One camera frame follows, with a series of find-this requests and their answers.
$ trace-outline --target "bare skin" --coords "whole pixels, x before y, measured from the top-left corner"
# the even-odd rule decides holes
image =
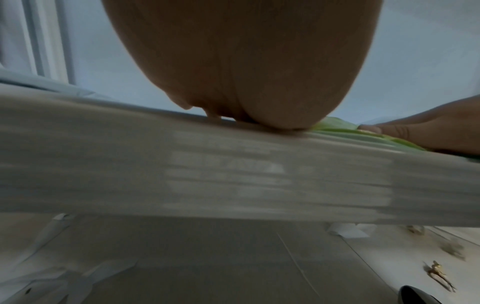
[[[480,155],[480,95],[359,129],[402,138],[432,150]]]
[[[344,98],[381,0],[103,0],[145,75],[179,106],[305,129]]]

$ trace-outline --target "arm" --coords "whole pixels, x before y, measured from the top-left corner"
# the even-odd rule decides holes
[[[381,0],[103,0],[145,75],[178,105],[280,129],[332,111],[357,76]]]

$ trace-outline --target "green cloth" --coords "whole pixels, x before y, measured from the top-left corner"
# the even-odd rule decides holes
[[[417,146],[409,141],[395,138],[388,135],[376,134],[369,131],[357,130],[359,125],[350,123],[336,117],[325,117],[319,123],[311,128],[311,132],[325,134],[330,136],[343,137],[348,139],[360,140],[363,142],[379,143],[390,147],[405,148],[426,151],[426,149]]]

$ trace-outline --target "small gold object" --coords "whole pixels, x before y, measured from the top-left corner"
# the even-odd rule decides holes
[[[449,278],[444,273],[442,265],[438,264],[437,261],[433,261],[433,264],[430,267],[430,270],[427,271],[427,273],[432,279],[445,287],[446,290],[450,292],[455,292],[455,286],[449,281]]]

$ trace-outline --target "black shoe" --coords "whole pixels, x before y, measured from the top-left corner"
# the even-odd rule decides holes
[[[412,286],[403,286],[398,291],[398,304],[442,304],[428,293]]]

